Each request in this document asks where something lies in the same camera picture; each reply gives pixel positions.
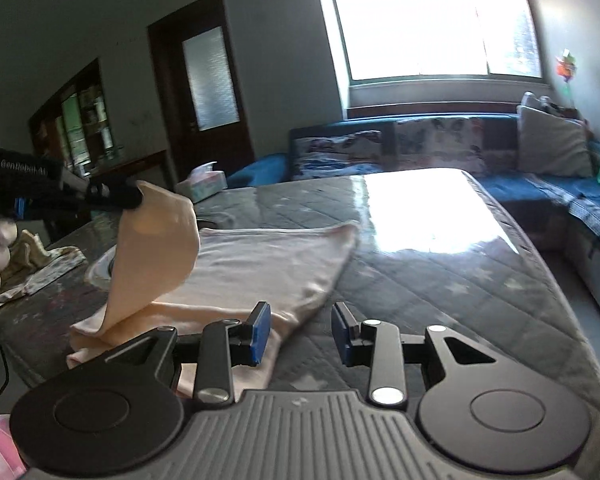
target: yellow cloth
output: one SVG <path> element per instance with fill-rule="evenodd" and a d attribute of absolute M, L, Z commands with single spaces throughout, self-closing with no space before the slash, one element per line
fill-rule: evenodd
<path fill-rule="evenodd" d="M 199 333 L 215 320 L 245 319 L 258 301 L 268 301 L 272 330 L 262 364 L 233 369 L 237 396 L 245 388 L 266 387 L 282 341 L 333 289 L 355 246 L 357 226 L 203 229 L 198 237 L 187 199 L 150 184 L 140 187 L 141 207 L 125 212 L 120 222 L 109 301 L 72 326 L 75 353 L 68 365 L 156 326 Z M 191 395 L 195 370 L 195 364 L 183 365 L 181 393 Z"/>

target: doorway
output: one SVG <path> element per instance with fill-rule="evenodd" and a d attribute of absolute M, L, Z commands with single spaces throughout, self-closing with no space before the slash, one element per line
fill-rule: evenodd
<path fill-rule="evenodd" d="M 254 161 L 222 0 L 198 0 L 148 27 L 178 180 L 216 160 L 231 174 Z"/>

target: gray pillow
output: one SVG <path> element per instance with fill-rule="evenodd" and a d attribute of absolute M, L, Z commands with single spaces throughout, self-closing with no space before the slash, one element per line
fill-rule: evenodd
<path fill-rule="evenodd" d="M 518 170 L 556 176 L 593 176 L 584 126 L 519 106 Z"/>

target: frosted glass panel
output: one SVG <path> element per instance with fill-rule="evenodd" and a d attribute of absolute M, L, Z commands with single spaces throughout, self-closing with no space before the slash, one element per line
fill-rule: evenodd
<path fill-rule="evenodd" d="M 208 130 L 240 120 L 222 28 L 189 38 L 182 42 L 182 48 L 199 129 Z"/>

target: window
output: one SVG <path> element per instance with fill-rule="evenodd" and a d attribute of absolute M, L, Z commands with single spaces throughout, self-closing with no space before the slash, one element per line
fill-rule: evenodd
<path fill-rule="evenodd" d="M 352 81 L 541 77 L 527 0 L 335 0 Z"/>

